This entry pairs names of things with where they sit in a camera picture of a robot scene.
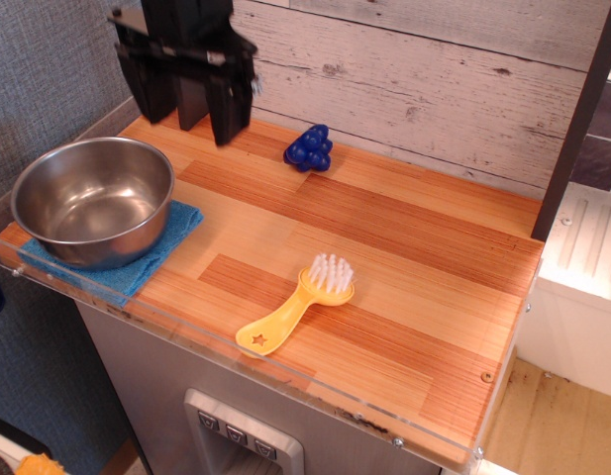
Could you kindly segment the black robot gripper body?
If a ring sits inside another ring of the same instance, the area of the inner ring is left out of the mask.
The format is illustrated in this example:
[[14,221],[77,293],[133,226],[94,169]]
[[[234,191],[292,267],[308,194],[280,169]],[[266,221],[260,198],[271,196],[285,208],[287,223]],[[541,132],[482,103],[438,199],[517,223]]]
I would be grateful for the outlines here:
[[259,91],[257,47],[231,25],[231,1],[143,1],[115,7],[116,52],[144,75],[148,70],[201,80],[223,79],[234,94]]

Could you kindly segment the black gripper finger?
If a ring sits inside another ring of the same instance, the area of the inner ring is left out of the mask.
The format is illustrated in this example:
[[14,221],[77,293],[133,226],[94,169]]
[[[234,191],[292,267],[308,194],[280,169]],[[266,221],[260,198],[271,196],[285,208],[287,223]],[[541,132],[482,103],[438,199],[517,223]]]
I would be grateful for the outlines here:
[[122,45],[115,45],[125,80],[143,116],[152,124],[166,118],[176,108],[172,76],[132,57]]
[[245,58],[233,70],[212,74],[207,83],[207,103],[216,145],[227,145],[251,120],[254,63]]

